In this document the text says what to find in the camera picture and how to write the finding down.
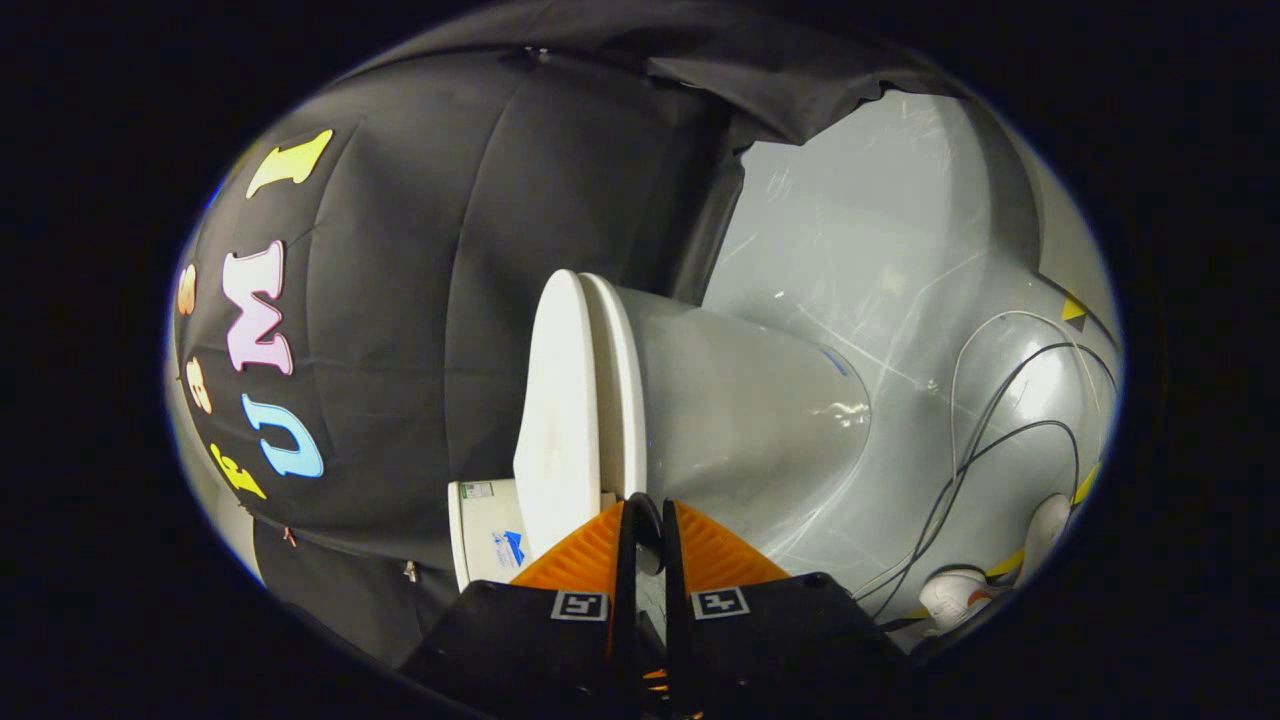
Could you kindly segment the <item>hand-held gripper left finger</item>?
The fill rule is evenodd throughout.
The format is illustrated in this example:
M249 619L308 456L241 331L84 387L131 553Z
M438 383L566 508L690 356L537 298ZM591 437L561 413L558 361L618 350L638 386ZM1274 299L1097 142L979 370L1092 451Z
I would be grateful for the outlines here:
M635 575L620 501L513 580L470 583L404 675L483 716L634 716Z

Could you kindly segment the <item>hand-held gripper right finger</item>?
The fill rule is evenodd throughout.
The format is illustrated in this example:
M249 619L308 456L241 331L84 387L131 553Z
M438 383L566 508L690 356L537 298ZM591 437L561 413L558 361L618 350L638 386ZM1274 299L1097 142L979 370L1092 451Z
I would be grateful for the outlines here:
M663 506L669 691L685 716L893 716L905 653L831 574L792 575L689 503Z

